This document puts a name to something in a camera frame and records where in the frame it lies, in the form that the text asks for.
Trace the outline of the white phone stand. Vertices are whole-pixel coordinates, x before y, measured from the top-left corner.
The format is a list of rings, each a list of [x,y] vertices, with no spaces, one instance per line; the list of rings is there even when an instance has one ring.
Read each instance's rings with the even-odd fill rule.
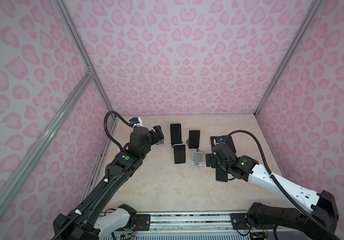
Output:
[[[201,168],[203,166],[204,153],[200,149],[195,149],[192,153],[191,165]]]

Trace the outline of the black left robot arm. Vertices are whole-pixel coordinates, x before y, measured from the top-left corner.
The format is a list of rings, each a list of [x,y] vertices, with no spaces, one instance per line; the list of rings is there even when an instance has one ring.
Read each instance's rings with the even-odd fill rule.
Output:
[[[97,240],[100,230],[95,224],[119,188],[142,165],[151,146],[162,144],[161,126],[149,130],[134,127],[129,142],[105,168],[104,178],[68,215],[59,214],[53,222],[54,240]]]

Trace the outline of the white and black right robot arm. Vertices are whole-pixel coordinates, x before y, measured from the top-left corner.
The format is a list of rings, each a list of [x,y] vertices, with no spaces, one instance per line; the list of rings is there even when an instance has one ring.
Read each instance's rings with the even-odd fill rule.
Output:
[[[318,193],[269,173],[258,161],[248,156],[238,157],[225,143],[214,145],[211,156],[233,179],[255,184],[292,205],[292,208],[279,208],[253,203],[246,213],[251,227],[274,225],[298,230],[312,240],[338,239],[335,231],[339,214],[332,193]]]

